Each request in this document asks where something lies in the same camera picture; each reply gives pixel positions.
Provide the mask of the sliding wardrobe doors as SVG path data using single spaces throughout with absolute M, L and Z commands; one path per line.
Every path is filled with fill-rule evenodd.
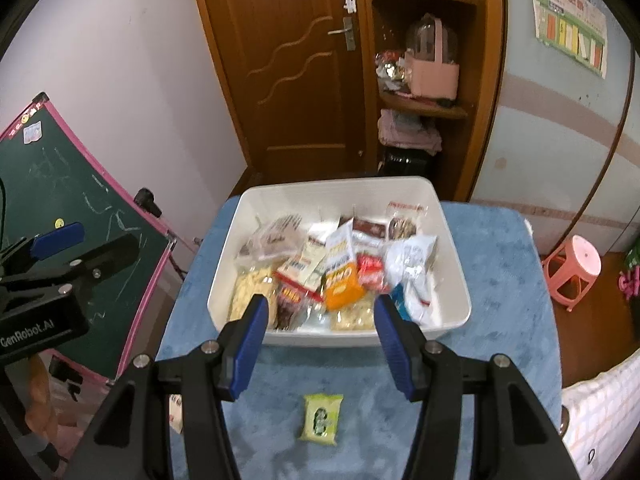
M 639 235 L 639 55 L 604 0 L 605 74 L 546 44 L 535 0 L 506 0 L 494 124 L 471 200 L 520 212 L 545 255 L 570 235 L 600 254 Z

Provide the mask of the red-edged mixed cracker packet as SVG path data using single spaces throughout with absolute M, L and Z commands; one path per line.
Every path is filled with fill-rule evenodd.
M 276 271 L 277 330 L 297 330 L 313 310 L 322 310 L 326 245 L 308 237 L 302 249 Z

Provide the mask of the green small snack packet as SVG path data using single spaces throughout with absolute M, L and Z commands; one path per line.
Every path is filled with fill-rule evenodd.
M 337 445 L 337 427 L 344 396 L 314 393 L 304 396 L 305 414 L 300 440 Z

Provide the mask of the beige paper snack packet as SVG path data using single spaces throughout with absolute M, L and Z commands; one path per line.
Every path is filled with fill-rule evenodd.
M 168 422 L 176 434 L 182 434 L 182 395 L 172 394 L 168 399 Z

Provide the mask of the brown white chocolate bar packet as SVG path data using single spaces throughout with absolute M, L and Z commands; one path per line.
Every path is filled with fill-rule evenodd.
M 341 216 L 338 225 L 352 224 L 352 244 L 357 254 L 369 254 L 379 256 L 387 242 L 387 226 L 384 223 L 374 222 L 358 217 L 347 218 Z

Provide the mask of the clear packet yellow crackers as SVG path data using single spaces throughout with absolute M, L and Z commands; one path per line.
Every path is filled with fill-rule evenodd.
M 242 270 L 234 284 L 228 320 L 232 322 L 242 318 L 253 296 L 262 295 L 268 301 L 268 327 L 275 328 L 278 310 L 277 291 L 278 280 L 272 266 L 254 266 L 254 268 Z

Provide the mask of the blue foil candy packet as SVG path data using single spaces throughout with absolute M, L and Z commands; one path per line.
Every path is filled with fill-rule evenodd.
M 400 317 L 405 321 L 411 322 L 412 317 L 406 308 L 404 286 L 401 283 L 390 291 L 390 299 L 393 300 Z

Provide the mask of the clear packet brown biscuits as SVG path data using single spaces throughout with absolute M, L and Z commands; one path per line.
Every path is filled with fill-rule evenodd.
M 255 231 L 241 246 L 236 258 L 242 262 L 267 262 L 295 256 L 304 246 L 300 214 L 287 214 Z

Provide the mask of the white crinkled snack packet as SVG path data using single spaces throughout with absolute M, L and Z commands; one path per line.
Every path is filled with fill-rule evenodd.
M 435 235 L 413 235 L 389 242 L 384 252 L 386 281 L 402 292 L 400 316 L 422 328 L 433 325 L 433 287 L 428 278 L 435 255 Z

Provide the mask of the white orange snack bar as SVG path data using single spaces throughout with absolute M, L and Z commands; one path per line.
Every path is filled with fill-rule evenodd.
M 366 290 L 358 282 L 357 256 L 352 244 L 352 224 L 339 226 L 326 239 L 326 284 L 323 301 L 336 311 L 360 300 Z

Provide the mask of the mountain print cake packet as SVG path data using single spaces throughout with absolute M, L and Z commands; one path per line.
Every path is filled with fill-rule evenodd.
M 373 294 L 331 313 L 330 327 L 334 332 L 370 332 L 374 330 Z

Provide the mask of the colourful wall poster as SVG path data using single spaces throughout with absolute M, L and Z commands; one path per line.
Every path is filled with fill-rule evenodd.
M 606 77 L 605 15 L 588 0 L 532 0 L 535 36 L 602 79 Z

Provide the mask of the small red snack packet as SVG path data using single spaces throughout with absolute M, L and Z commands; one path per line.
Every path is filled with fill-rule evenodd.
M 388 284 L 384 260 L 380 255 L 370 254 L 370 252 L 358 252 L 357 269 L 359 284 L 370 292 L 386 294 L 390 291 Z

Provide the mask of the checked white pink blanket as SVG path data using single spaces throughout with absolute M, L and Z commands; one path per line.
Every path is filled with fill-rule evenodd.
M 579 477 L 601 479 L 639 425 L 639 353 L 597 377 L 562 390 L 568 426 L 562 437 Z

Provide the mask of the clear packet mixed nuts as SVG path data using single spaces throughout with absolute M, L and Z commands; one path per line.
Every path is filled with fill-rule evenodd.
M 387 239 L 405 240 L 422 233 L 428 207 L 421 204 L 389 202 L 386 207 Z

